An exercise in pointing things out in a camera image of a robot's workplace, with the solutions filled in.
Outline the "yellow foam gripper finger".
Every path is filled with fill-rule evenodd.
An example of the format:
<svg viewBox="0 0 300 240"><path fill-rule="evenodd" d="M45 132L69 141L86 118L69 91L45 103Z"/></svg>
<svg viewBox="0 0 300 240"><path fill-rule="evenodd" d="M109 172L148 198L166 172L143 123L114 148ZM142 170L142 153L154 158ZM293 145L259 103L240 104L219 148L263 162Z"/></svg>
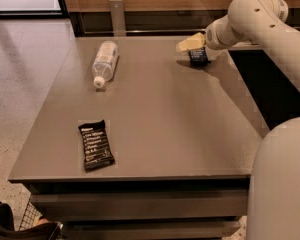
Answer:
<svg viewBox="0 0 300 240"><path fill-rule="evenodd" d="M205 36L202 33L196 33L176 45L177 52L185 52L200 49L205 45Z"/></svg>

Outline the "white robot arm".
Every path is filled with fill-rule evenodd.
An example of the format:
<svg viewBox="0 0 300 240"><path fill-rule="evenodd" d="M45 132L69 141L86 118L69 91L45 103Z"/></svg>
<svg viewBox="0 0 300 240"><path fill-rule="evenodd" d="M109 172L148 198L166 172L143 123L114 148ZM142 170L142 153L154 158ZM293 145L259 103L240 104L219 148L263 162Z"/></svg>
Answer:
<svg viewBox="0 0 300 240"><path fill-rule="evenodd" d="M176 46L228 49L270 131L254 157L246 240L300 240L300 31L284 0L232 0L227 14Z"/></svg>

